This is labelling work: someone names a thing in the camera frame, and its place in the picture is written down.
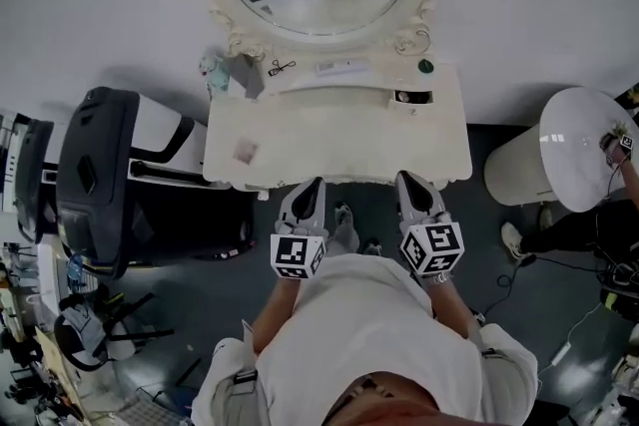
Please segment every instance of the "cable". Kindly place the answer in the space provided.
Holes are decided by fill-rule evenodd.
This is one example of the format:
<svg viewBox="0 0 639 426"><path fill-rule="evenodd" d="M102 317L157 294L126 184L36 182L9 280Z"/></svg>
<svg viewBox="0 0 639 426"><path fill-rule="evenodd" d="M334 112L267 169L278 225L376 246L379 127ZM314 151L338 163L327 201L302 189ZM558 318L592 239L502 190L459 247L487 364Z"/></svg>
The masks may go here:
<svg viewBox="0 0 639 426"><path fill-rule="evenodd" d="M490 313L490 311L492 309L494 309L497 305L499 305L501 302L504 302L508 298L510 298L510 294L512 293L512 287L513 287L513 285L515 283L515 278L517 277L517 271L519 270L519 267L521 265L522 264L518 264L517 266L515 266L515 269L512 272L512 275L508 275L506 273L502 273L501 275L499 275L497 277L497 280L496 280L497 286L499 286L499 287L501 287L503 289L506 289L506 294L503 297L499 298L497 301L492 302L490 305L488 305L486 307L486 309L483 312L483 316L484 317L487 317L488 314Z"/></svg>
<svg viewBox="0 0 639 426"><path fill-rule="evenodd" d="M139 390L141 390L142 392L144 392L147 396L151 398L152 403L155 403L156 399L158 399L158 396L160 396L161 394L164 394L164 390L159 390L158 392L156 392L155 395L151 395L151 393L148 392L145 389L145 387L151 387L152 385L164 385L164 383L158 382L158 383L148 383L147 385L140 385L140 387L138 387L134 392L138 392Z"/></svg>
<svg viewBox="0 0 639 426"><path fill-rule="evenodd" d="M515 278L517 276L517 270L520 267L525 267L525 266L529 266L531 265L533 262L535 262L537 259L542 260L542 261L547 261L547 262L552 262L554 264L559 264L560 266L565 266L567 268L571 268L574 270L580 270L580 271L587 271L587 272L592 272L592 273L600 273L601 270L597 269L597 268L584 268L583 266L573 266L572 264L567 264L565 262L561 262L561 261L555 261L554 259L548 259L546 257L538 257L536 255L532 255L527 257L526 259L524 259L523 261L521 261L514 269L514 271L512 272L512 275L508 275L506 273L502 273L501 275L499 275L497 277L496 283L498 287L501 287L502 289L506 289L506 294L504 296L502 296L501 298L499 298L497 301L491 303L490 305L488 305L488 307L486 307L485 311L483 312L484 317L488 316L488 313L494 309L497 305L499 305L501 302L506 301L508 298L510 298L510 295L512 293L512 288L515 284Z"/></svg>
<svg viewBox="0 0 639 426"><path fill-rule="evenodd" d="M561 262L561 261L555 261L554 259L548 259L547 257L539 257L539 256L537 256L536 259L538 259L540 261L548 261L548 262L552 262L554 264L559 264L560 266L565 266L567 268L572 268L573 270L591 271L591 272L595 272L595 273L601 271L598 268L584 268L583 266L573 266L572 264L567 264L567 263Z"/></svg>
<svg viewBox="0 0 639 426"><path fill-rule="evenodd" d="M598 237L598 236L599 236L599 225L597 225L597 237ZM608 252L606 252L603 248L601 248L601 246L599 245L599 243L597 243L596 241L595 241L594 245L595 245L595 246L596 246L599 250L601 250L601 252L602 252L602 253L603 253L603 254L604 254L604 255L608 258L608 260L610 260L610 262L612 263L612 265L615 267L615 270L618 270L618 269L619 269L619 265L617 264L617 262L616 262L616 261L615 261L612 257L610 257L610 254L609 254Z"/></svg>
<svg viewBox="0 0 639 426"><path fill-rule="evenodd" d="M586 312L586 313L584 314L584 316L583 316L583 317L582 317L582 318L581 318L578 322L576 322L574 325L572 325L572 328L571 328L571 329L570 329L570 331L568 332L568 336L566 337L565 342L562 344L562 349L563 349L563 347L564 347L564 346L566 346L566 345L570 345L570 337L572 337L572 333L573 333L573 332L577 329L577 327L578 327L579 325L581 325L581 324L582 324L582 323L583 323L586 319L588 319L588 316L590 316L591 314L594 314L594 312L595 312L595 311L596 311L599 307L601 307L601 302L599 302L599 303L598 303L598 304L597 304L597 305L596 305L596 306L595 306L592 310L590 310L590 311ZM544 367L541 371L539 371L539 372L537 373L537 383L539 384L539 386L537 387L537 395L539 395L539 393L541 392L541 388L543 387L543 382L539 379L539 377L541 376L541 374L542 374L544 371L546 371L546 370L550 369L551 367L555 367L555 365L556 365L556 364L558 364L558 363L559 363L559 361L556 361L556 362L555 362L555 364L553 364L552 362L550 362L550 363L549 363L546 367Z"/></svg>
<svg viewBox="0 0 639 426"><path fill-rule="evenodd" d="M575 325L574 325L574 326L570 329L570 332L568 332L568 337L567 337L567 339L566 339L566 342L570 342L570 336L572 335L572 332L574 332L574 331L575 331L575 329L576 329L576 328L577 328L577 327L578 327L581 323L583 323L583 322L584 322L584 321L588 318L588 316L590 316L591 314L594 314L594 313L595 313L595 311L596 311L599 307L601 307L601 302L599 302L599 303L596 305L596 307L595 307L594 309L592 309L590 312L586 312L586 314L583 316L583 318L581 318L581 320L580 320L578 323L576 323L576 324L575 324Z"/></svg>

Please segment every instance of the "small box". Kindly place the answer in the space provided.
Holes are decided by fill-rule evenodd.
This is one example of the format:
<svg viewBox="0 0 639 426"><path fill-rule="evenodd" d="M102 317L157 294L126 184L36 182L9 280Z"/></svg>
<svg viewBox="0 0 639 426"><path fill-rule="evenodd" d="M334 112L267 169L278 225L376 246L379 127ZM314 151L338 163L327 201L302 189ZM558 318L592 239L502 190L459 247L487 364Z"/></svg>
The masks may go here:
<svg viewBox="0 0 639 426"><path fill-rule="evenodd" d="M271 266L279 277L312 278L325 254L322 236L271 234Z"/></svg>
<svg viewBox="0 0 639 426"><path fill-rule="evenodd" d="M458 222L412 225L400 248L410 267L420 277L451 271L464 253Z"/></svg>

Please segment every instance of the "person in black pants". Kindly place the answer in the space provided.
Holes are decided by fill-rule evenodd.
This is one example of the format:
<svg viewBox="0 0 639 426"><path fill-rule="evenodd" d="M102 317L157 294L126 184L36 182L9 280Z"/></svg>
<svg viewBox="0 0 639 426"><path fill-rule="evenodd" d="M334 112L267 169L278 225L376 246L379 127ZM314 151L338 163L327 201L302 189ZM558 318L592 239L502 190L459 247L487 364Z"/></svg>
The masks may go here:
<svg viewBox="0 0 639 426"><path fill-rule="evenodd" d="M616 262L627 260L639 247L639 177L618 141L606 153L614 166L621 166L631 199L607 203L586 213L571 213L555 225L527 236L522 236L512 223L505 223L501 239L516 260L549 250L570 250L595 251Z"/></svg>

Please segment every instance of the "wristwatch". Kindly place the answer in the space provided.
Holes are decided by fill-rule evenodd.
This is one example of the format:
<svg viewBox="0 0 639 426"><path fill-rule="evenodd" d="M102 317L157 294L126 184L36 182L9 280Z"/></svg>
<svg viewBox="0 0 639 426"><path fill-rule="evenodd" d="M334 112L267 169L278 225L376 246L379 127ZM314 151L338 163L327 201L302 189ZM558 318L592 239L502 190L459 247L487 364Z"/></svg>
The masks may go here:
<svg viewBox="0 0 639 426"><path fill-rule="evenodd" d="M447 280L452 279L452 273L449 271L443 271L442 273L438 273L433 277L427 277L423 281L426 286L437 286L440 284L444 284Z"/></svg>

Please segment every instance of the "white cylinder stand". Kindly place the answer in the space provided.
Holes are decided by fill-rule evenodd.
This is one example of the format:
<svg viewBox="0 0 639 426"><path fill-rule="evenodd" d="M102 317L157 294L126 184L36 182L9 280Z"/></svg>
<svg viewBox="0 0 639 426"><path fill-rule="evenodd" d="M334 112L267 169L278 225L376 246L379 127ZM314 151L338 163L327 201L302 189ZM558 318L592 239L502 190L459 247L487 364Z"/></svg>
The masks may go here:
<svg viewBox="0 0 639 426"><path fill-rule="evenodd" d="M488 191L502 205L557 201L541 160L539 125L494 150L483 175Z"/></svg>

